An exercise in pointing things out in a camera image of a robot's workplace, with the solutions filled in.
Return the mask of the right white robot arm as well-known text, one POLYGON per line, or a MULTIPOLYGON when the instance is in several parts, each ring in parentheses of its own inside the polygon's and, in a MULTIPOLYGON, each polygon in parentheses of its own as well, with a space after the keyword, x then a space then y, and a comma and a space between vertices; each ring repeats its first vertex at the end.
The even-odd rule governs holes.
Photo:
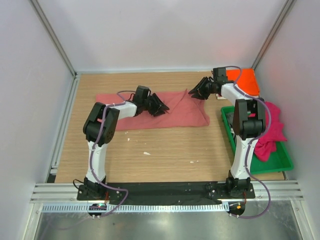
POLYGON ((230 81, 227 68, 228 66, 213 68, 212 76, 203 77, 188 94, 199 100, 207 100, 211 94, 219 94, 234 106, 232 128, 236 136, 235 155, 228 177, 218 189, 231 198, 237 198, 250 190, 250 167, 254 149, 258 139, 269 128, 266 113, 270 111, 263 99, 240 89, 238 80, 242 69, 239 69, 236 80, 230 81))

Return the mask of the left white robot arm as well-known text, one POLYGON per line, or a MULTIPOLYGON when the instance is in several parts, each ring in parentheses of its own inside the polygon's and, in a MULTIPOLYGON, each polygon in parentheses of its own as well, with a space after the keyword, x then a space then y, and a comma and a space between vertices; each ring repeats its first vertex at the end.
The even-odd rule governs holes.
POLYGON ((129 99, 121 95, 120 103, 96 102, 83 126, 88 145, 88 170, 78 187, 78 200, 101 200, 114 187, 106 184, 106 155, 108 145, 114 137, 119 120, 133 118, 147 111, 151 116, 166 114, 170 108, 151 90, 139 85, 129 99))

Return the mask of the salmon pink t shirt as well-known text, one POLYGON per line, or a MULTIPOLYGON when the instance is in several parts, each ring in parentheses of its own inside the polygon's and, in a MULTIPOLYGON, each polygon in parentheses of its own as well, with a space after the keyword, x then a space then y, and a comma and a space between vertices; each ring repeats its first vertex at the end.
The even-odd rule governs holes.
POLYGON ((160 116, 147 111, 136 117, 126 117, 117 122, 117 131, 144 130, 173 127, 206 127, 210 117, 205 112, 205 102, 192 98, 187 90, 157 92, 157 96, 169 110, 160 116))

